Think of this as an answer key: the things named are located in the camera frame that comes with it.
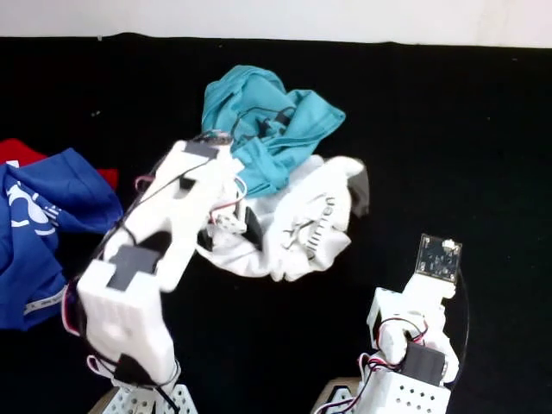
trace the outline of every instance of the black background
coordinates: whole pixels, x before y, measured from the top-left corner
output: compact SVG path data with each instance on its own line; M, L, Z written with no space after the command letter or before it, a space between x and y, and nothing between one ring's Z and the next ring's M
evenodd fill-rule
M0 60L0 139L119 168L125 205L133 178L199 131L205 86L233 65L273 70L347 113L318 152L362 158L372 203L335 265L275 283L195 257L164 297L201 414L306 413L328 380L356 375L373 288L402 289L423 232L464 244L471 341L448 412L552 411L552 51L122 34L1 39ZM96 242L64 236L68 274ZM462 305L447 304L457 349ZM57 318L0 341L1 393L21 412L86 412L110 387Z

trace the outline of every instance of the robotic arm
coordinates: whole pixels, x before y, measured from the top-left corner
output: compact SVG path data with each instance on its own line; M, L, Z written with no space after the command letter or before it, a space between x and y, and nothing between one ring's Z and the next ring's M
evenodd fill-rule
M160 294L176 288L210 226L262 248L252 240L255 234L259 239L256 217L242 200L247 188L240 195L236 187L231 140L222 146L204 141L173 145L151 185L65 291L64 326L89 345L89 368L120 387L105 414L197 413L186 387L177 384L180 365ZM171 235L168 248L146 248L143 242L160 231ZM367 324L378 352L361 364L357 397L338 396L343 400L317 414L446 411L450 390L444 384L455 379L459 363L443 333L442 300L455 295L460 253L458 243L422 236L416 271L404 290L376 289Z
M459 361L443 332L442 300L455 295L460 257L461 244L422 235L416 271L404 290L375 290L367 325L377 352L359 359L356 397L342 387L316 414L446 412L445 385L455 380Z
M195 411L185 387L175 387L180 366L161 313L160 293L177 286L198 234L214 219L213 211L234 213L242 203L235 202L235 173L229 146L177 141L148 189L104 238L76 289L66 290L66 329L90 346L89 368L122 388L108 407L110 414L142 412L135 408L148 414L153 407L158 414L184 407L188 414ZM226 222L239 222L236 214L229 215ZM236 227L243 231L247 224ZM160 231L171 235L165 252L141 246ZM78 305L77 322L68 311L72 299Z

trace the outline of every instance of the blue shirt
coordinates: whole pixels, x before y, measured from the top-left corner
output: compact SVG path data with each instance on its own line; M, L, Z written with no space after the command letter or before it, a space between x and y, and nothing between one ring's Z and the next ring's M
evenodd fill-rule
M0 329L26 330L60 311L59 231L105 233L122 207L73 149L22 168L0 165L0 185ZM28 306L51 297L54 305Z
M207 85L201 126L233 135L232 155L245 166L240 177L248 197L260 197L286 187L290 172L344 120L314 91L286 92L273 72L235 66Z

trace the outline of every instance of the blue t-shirt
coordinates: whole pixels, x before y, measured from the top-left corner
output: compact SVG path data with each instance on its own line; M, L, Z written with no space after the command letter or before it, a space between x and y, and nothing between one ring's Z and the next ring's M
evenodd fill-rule
M60 311L58 232L105 233L122 207L71 148L22 168L0 165L0 183L0 329L26 330Z

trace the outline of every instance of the teal shirt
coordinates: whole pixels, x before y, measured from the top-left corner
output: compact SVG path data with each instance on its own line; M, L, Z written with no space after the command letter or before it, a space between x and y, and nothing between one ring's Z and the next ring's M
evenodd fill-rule
M314 91L286 92L273 72L235 66L207 85L202 130L233 135L232 154L245 166L240 177L248 197L261 197L286 187L290 172L344 119Z

